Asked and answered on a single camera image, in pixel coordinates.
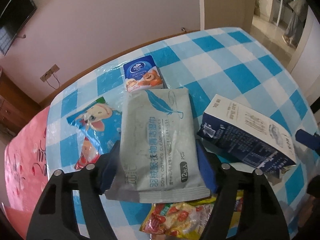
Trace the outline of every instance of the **wall-mounted tv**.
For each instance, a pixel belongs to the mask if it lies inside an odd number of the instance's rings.
[[[10,0],[0,11],[0,51],[4,55],[35,11],[33,0]]]

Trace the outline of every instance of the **blue gripper pad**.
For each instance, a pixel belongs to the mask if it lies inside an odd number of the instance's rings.
[[[215,171],[211,168],[211,165],[205,155],[205,148],[201,141],[196,140],[196,150],[198,156],[198,165],[202,179],[204,180],[205,186],[211,190],[212,193],[217,193],[218,185],[216,182]]]
[[[296,140],[311,150],[317,150],[320,148],[320,136],[311,135],[302,129],[299,129],[296,132]]]
[[[116,176],[119,164],[120,141],[116,141],[110,153],[103,154],[99,157],[105,159],[105,167],[101,169],[99,189],[103,193],[110,189],[112,182]]]

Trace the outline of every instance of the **gray pants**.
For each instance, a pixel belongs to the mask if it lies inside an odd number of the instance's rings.
[[[292,13],[289,25],[284,35],[291,39],[292,43],[298,45],[303,32],[303,22],[295,12]]]

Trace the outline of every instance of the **power cord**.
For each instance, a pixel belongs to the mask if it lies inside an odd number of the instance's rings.
[[[53,87],[52,85],[49,84],[48,80],[46,79],[47,74],[44,76],[44,78],[45,78],[46,82],[48,83],[48,85],[49,85],[50,87],[52,87],[54,90],[57,90],[57,89],[60,88],[60,82],[59,82],[59,80],[57,79],[57,77],[54,75],[53,71],[52,71],[52,70],[50,70],[50,71],[51,71],[51,74],[54,76],[54,78],[58,81],[59,87],[58,87],[58,88],[55,88],[55,87]]]

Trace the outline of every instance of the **yellow snack bag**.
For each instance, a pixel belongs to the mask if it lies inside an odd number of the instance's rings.
[[[238,190],[230,228],[239,223],[243,191]],[[199,240],[211,215],[216,196],[180,203],[153,204],[140,231]]]

